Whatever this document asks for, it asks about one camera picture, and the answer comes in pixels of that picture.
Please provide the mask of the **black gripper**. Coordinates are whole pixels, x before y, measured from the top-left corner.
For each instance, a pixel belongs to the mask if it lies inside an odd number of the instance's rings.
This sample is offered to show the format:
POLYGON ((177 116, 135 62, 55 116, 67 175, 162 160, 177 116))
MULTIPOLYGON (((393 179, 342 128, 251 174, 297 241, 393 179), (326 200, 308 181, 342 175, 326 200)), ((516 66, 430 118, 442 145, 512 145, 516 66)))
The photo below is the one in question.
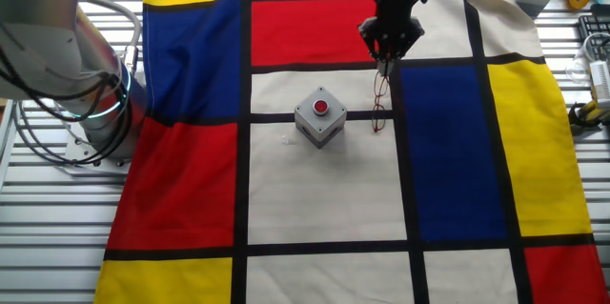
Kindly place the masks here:
POLYGON ((376 61, 377 72, 381 76, 388 76, 415 42, 424 35, 425 31, 416 17, 412 17, 413 6, 417 2, 426 3, 427 0, 374 0, 376 4, 376 17, 366 18, 359 26, 358 32, 365 43, 369 55, 376 61), (382 26, 402 26, 399 34, 389 47, 389 62, 381 48, 381 35, 377 21, 382 26))

